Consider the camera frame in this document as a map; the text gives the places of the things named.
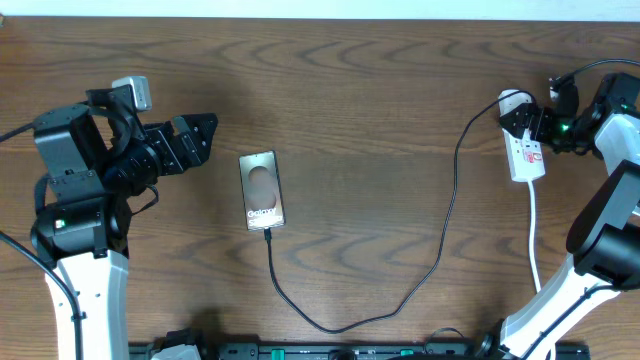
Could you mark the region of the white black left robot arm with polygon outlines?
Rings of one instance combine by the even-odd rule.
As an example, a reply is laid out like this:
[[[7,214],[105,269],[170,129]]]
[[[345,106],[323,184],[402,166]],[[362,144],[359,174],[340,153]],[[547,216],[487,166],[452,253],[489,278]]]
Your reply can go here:
[[[36,190],[31,239],[53,270],[62,359],[126,359],[128,200],[210,157],[218,118],[187,114],[143,124],[149,110],[143,78],[87,91],[86,100],[35,122],[34,142],[47,167]]]

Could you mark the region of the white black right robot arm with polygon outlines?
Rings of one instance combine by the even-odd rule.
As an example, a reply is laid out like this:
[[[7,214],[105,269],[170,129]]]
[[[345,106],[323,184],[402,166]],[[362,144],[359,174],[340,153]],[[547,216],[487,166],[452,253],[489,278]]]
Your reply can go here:
[[[554,152],[593,152],[608,177],[572,224],[567,256],[532,300],[499,322],[477,346],[488,359],[544,359],[556,343],[599,305],[639,287],[638,78],[610,73],[584,110],[572,74],[551,82],[555,107],[541,107],[522,90],[498,98],[499,123],[524,161],[539,159],[539,146]]]

